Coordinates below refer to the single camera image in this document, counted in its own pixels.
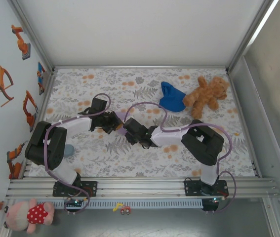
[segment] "vented metal strip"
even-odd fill
[[[38,204],[49,201],[54,204],[55,209],[63,209],[64,199],[39,199]],[[131,209],[170,209],[170,208],[203,208],[201,199],[91,199],[88,209],[113,209],[117,203],[129,206]],[[78,209],[81,207],[67,206],[67,209]]]

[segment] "pink stuffed toy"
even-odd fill
[[[4,226],[13,231],[22,231],[26,228],[28,234],[36,230],[36,224],[51,225],[54,216],[54,206],[50,202],[37,205],[36,199],[21,201],[4,209],[6,221]]]

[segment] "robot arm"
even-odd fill
[[[90,108],[81,115],[92,115],[105,109],[107,102],[94,98]],[[174,128],[166,128],[162,131],[158,126],[146,128],[135,119],[130,118],[125,124],[114,112],[104,112],[97,116],[82,117],[63,123],[52,128],[48,137],[47,163],[48,169],[60,180],[67,184],[80,187],[80,175],[72,170],[65,159],[63,159],[66,141],[75,134],[94,131],[101,128],[110,134],[118,130],[122,125],[126,129],[127,141],[132,145],[140,143],[144,149],[164,145],[184,145],[194,157],[202,163],[201,182],[213,186],[218,178],[216,172],[217,157],[222,151],[224,139],[214,130],[207,126],[194,127],[178,132],[167,132]],[[201,123],[194,120],[192,124]],[[37,165],[44,165],[43,143],[50,123],[41,121],[37,124],[34,133],[25,151],[25,157]],[[77,190],[68,190],[68,194],[75,195]]]

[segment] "floral tablecloth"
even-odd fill
[[[90,106],[94,95],[103,92],[112,99],[110,111],[125,112],[137,102],[158,103],[162,98],[160,85],[162,81],[190,93],[198,86],[197,78],[200,75],[205,76],[207,81],[214,76],[223,77],[228,81],[224,69],[59,69],[45,120],[56,122],[73,117]],[[235,176],[254,176],[230,87],[227,95],[225,100],[218,101],[217,111],[212,111],[206,105],[201,120],[221,126],[232,138],[232,153],[221,161],[220,170],[228,170]],[[131,115],[149,127],[159,125],[164,113],[153,105],[139,105],[131,110]],[[191,108],[186,108],[179,113],[169,112],[165,126],[181,126],[190,124],[191,121]],[[225,141],[221,154],[229,148],[226,138]],[[81,176],[184,177],[201,174],[200,163],[184,146],[172,145],[143,150],[139,144],[130,145],[119,133],[112,132],[108,135],[101,129],[77,134],[69,140],[69,143],[74,145],[75,153],[66,160]],[[48,176],[48,174],[42,166],[32,164],[29,176]]]

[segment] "gray floor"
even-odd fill
[[[13,232],[12,237],[25,237]],[[32,237],[267,237],[262,205],[237,199],[223,213],[205,215],[200,209],[135,209],[129,216],[112,210],[86,210],[67,216],[57,210],[52,226],[37,226]]]

